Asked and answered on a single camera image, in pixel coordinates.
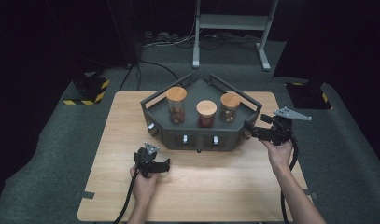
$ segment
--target glass jar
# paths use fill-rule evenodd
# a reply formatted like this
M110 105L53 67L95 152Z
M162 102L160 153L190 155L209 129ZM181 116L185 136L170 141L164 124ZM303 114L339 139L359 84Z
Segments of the glass jar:
M185 121L186 110L184 102L186 97L187 91L182 87L172 87L166 91L170 120L175 124Z
M198 103L196 110L199 114L198 127L213 128L217 105L213 101L204 100Z
M225 122L235 120L236 109L240 105L240 98L236 93L228 92L221 96L220 118Z

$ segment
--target light wooden tabletop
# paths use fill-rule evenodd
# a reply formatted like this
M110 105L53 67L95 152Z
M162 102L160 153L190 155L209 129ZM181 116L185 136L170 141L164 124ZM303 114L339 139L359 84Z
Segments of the light wooden tabletop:
M148 221L222 222L281 221L280 188L265 146L256 138L230 152L167 149L147 130L140 102L153 91L120 91L115 95L77 217L81 221L113 221L124 205L134 153L145 142L160 147L156 161L171 159L170 172L160 175ZM270 92L246 92L262 103L261 113L278 109ZM270 125L257 121L256 126ZM300 164L292 173L307 189ZM132 213L132 197L122 221Z

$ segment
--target human hand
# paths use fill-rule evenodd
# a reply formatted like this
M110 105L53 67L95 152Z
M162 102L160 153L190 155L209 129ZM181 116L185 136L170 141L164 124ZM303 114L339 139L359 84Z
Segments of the human hand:
M131 176L136 173L136 167L133 166L130 170ZM155 186L157 185L157 179L160 173L152 174L151 178L145 178L138 174L136 180L134 181L133 195L136 198L137 203L148 204L152 198L155 191Z
M289 171L289 158L291 156L292 144L290 141L280 146L275 146L269 141L261 140L268 148L269 162L275 175Z

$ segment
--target yellow and black striped tape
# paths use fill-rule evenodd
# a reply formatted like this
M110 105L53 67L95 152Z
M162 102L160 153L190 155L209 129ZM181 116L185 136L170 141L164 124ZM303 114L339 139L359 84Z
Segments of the yellow and black striped tape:
M299 83L299 82L293 82L291 84L296 85L296 86L303 86L303 83ZM327 98L326 93L323 92L321 94L321 97L323 97L324 103L327 103L329 101L329 98Z
M65 105L94 105L100 103L100 101L105 96L105 92L107 89L107 86L109 84L109 80L106 80L102 86L100 87L100 92L96 95L94 99L63 99L63 103Z

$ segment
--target desk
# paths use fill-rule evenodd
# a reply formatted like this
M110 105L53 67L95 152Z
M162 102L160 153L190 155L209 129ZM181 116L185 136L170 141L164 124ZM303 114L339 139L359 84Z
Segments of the desk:
M120 91L112 103L77 217L81 221L113 221L125 202L134 153L149 142L159 146L156 161L171 159L170 172L160 175L148 221L222 222L281 221L280 188L264 145L255 138L231 152L169 150L147 131L140 101L151 91ZM278 108L270 92L246 92L272 116ZM261 121L257 126L269 127ZM307 189L300 164L293 169ZM122 220L134 207L131 199Z
M231 30L260 30L262 32L261 42L257 43L262 68L270 71L271 66L265 54L265 43L268 38L274 20L278 0L273 0L268 16L238 16L238 15L217 15L201 14L201 0L196 1L196 20L195 20L195 43L193 45L192 67L199 67L199 33L200 29L231 29Z

